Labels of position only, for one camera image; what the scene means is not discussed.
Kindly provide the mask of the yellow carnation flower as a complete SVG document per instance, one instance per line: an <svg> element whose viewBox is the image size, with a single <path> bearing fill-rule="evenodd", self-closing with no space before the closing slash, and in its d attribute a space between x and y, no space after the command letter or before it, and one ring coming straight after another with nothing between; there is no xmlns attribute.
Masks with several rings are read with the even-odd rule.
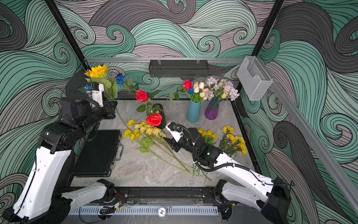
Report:
<svg viewBox="0 0 358 224"><path fill-rule="evenodd" d="M234 129L232 128L232 127L230 127L230 126L224 126L224 128L223 128L223 133L224 133L224 135L223 135L223 137L226 135L226 134L232 134L232 135L234 135L235 134L235 131L234 131Z"/></svg>
<svg viewBox="0 0 358 224"><path fill-rule="evenodd" d="M236 143L236 145L237 145L237 144L245 144L245 145L246 145L246 142L245 142L245 140L244 140L242 137L236 136L236 138L237 138L237 143Z"/></svg>
<svg viewBox="0 0 358 224"><path fill-rule="evenodd" d="M221 150L227 152L231 148L233 148L236 143L237 143L237 138L234 135L230 133L226 134L221 141Z"/></svg>
<svg viewBox="0 0 358 224"><path fill-rule="evenodd" d="M233 156L236 153L240 153L242 155L245 155L248 152L245 144L237 144L233 145L227 152L228 155Z"/></svg>

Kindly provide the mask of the teal ceramic vase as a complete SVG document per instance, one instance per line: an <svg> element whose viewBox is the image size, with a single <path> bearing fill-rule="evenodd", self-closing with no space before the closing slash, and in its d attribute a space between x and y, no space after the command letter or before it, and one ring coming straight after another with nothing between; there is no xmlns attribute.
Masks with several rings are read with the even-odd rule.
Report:
<svg viewBox="0 0 358 224"><path fill-rule="evenodd" d="M187 111L187 116L186 116L186 119L190 123L196 123L196 122L199 121L200 108L201 108L201 103L200 102L199 103L194 103L194 102L190 101L188 111Z"/></svg>

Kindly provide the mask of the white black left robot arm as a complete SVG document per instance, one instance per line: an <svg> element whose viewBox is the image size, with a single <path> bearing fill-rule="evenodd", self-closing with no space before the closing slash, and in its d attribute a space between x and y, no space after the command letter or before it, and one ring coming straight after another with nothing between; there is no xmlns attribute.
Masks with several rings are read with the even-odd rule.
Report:
<svg viewBox="0 0 358 224"><path fill-rule="evenodd" d="M115 118L117 104L102 94L76 92L61 98L61 118L41 132L33 168L18 201L4 210L9 223L60 224L75 209L92 201L115 198L114 184L104 179L72 192L54 196L58 177L76 142L104 119Z"/></svg>

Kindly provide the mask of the yellow sunflower stem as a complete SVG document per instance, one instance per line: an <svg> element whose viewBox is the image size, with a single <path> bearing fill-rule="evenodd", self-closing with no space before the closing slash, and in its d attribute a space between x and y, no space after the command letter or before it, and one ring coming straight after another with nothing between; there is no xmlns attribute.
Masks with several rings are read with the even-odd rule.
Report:
<svg viewBox="0 0 358 224"><path fill-rule="evenodd" d="M87 83L100 83L104 85L104 96L109 100L114 100L118 96L118 86L116 78L108 79L108 66L96 66L85 72Z"/></svg>

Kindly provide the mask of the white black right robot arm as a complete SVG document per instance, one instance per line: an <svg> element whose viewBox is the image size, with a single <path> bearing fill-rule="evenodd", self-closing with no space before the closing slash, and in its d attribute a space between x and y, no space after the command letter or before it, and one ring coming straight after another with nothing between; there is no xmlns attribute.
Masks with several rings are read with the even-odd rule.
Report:
<svg viewBox="0 0 358 224"><path fill-rule="evenodd" d="M206 143L197 128L171 122L166 129L172 138L165 138L165 141L173 151L184 149L191 153L194 165L201 171L217 171L238 183L236 186L220 180L214 193L218 201L243 203L259 210L273 224L288 223L293 183L279 177L271 179L241 165L218 147Z"/></svg>

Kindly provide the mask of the purple glass vase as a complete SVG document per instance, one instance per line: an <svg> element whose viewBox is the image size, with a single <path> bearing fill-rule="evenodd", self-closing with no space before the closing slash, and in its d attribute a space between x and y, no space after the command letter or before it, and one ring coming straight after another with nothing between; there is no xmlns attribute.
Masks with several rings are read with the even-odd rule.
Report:
<svg viewBox="0 0 358 224"><path fill-rule="evenodd" d="M204 113L208 120L215 120L218 117L219 105L219 101L210 101Z"/></svg>

